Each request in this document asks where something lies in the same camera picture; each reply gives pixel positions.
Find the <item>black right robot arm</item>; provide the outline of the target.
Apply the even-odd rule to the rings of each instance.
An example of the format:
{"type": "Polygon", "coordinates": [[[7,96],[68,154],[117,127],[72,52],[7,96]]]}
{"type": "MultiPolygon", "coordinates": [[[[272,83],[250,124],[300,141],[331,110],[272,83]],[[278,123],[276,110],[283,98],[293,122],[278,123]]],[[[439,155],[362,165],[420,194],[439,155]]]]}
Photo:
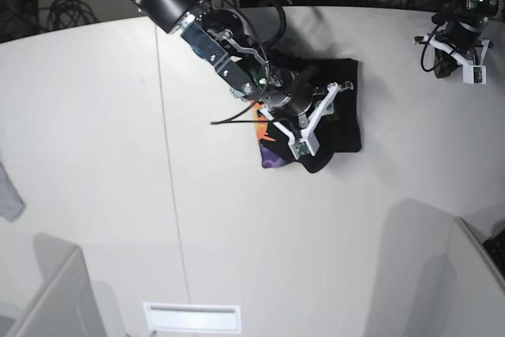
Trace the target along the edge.
{"type": "Polygon", "coordinates": [[[275,120],[302,118],[314,108],[310,81],[318,68],[290,68],[285,55],[274,50],[287,30],[286,13],[278,0],[267,0],[278,15],[279,27],[266,41],[239,9],[218,8],[213,0],[129,1],[164,32],[179,32],[234,96],[252,106],[268,106],[275,120]]]}

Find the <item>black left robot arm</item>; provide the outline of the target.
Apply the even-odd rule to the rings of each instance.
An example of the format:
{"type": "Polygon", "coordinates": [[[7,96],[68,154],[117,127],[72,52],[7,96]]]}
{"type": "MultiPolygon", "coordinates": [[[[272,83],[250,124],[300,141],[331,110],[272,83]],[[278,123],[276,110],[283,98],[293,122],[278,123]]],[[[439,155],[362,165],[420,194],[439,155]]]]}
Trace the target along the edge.
{"type": "Polygon", "coordinates": [[[455,0],[452,11],[435,14],[432,22],[445,27],[444,42],[466,54],[477,47],[485,26],[503,7],[504,0],[455,0]]]}

